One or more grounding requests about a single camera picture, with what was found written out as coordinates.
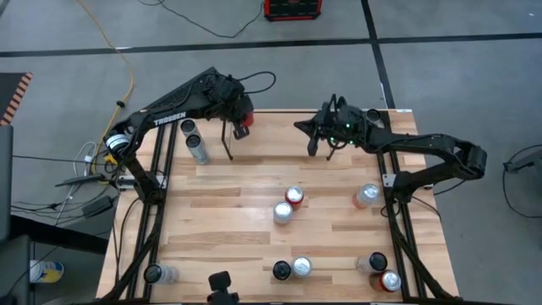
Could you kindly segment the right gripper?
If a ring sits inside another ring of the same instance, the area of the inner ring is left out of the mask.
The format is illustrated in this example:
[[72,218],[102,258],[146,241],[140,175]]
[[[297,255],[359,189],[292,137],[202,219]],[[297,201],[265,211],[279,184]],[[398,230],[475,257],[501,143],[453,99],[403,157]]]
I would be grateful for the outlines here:
[[324,103],[317,113],[317,122],[303,120],[293,125],[300,131],[317,132],[309,136],[309,156],[316,155],[320,139],[326,140],[331,147],[364,147],[367,144],[366,112],[346,103]]

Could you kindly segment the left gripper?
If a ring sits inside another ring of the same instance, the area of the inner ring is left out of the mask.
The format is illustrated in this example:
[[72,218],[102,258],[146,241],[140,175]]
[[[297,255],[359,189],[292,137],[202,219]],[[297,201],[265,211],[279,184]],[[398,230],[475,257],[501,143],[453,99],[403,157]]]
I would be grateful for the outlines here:
[[222,119],[234,123],[233,136],[241,140],[250,135],[247,126],[237,123],[244,122],[244,113],[252,113],[254,107],[248,95],[234,97],[220,97],[217,95],[205,96],[206,106],[202,110],[202,117],[206,120]]

